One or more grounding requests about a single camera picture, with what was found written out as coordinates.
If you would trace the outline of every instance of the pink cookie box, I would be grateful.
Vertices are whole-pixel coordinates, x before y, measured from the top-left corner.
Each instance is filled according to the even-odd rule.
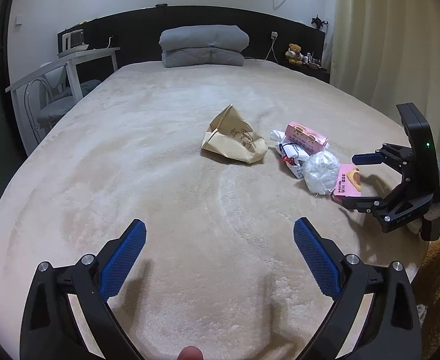
[[[332,193],[332,199],[342,204],[346,196],[359,197],[361,193],[360,170],[351,163],[340,164],[337,185]]]
[[[322,151],[329,141],[327,137],[296,122],[290,122],[288,124],[285,135],[292,142],[302,146],[310,155]]]

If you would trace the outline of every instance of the brown paper bag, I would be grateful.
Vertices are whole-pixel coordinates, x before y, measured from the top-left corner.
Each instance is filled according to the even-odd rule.
[[[202,149],[251,164],[260,161],[268,147],[230,104],[210,123],[203,137]]]

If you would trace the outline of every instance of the metal bolt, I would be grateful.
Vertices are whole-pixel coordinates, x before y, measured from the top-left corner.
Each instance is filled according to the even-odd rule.
[[[401,271],[403,269],[402,263],[398,261],[394,261],[392,266],[396,271]]]
[[[347,256],[347,261],[348,261],[348,263],[350,263],[354,266],[359,263],[360,259],[357,256],[355,256],[354,254],[349,254]]]
[[[86,254],[85,256],[82,257],[82,264],[87,266],[87,265],[91,264],[94,259],[95,259],[95,257],[92,254]]]
[[[46,262],[46,261],[41,262],[40,264],[38,264],[38,270],[40,272],[44,272],[48,269],[49,266],[50,266],[50,264],[48,264],[48,262]]]

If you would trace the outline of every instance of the beige blanket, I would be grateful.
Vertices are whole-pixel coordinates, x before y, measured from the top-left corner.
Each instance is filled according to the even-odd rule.
[[[371,215],[311,195],[272,143],[252,166],[201,152],[229,103],[267,142],[296,121],[329,137],[344,163],[382,142],[408,144],[380,112],[270,62],[125,66],[55,126],[0,201],[0,343],[14,359],[38,263],[96,254],[134,218],[146,223],[146,245],[109,305],[149,359],[174,359],[187,345],[206,359],[297,356],[332,304],[294,244],[301,216],[343,252],[380,265],[399,259],[414,277],[425,243],[405,229],[384,235]],[[400,180],[385,165],[361,174],[364,195]],[[343,353],[367,310],[366,297]]]

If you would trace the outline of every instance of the beige curtain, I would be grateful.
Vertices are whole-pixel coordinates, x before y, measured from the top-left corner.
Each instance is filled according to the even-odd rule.
[[[440,0],[336,0],[330,83],[399,123],[426,116],[440,153]]]

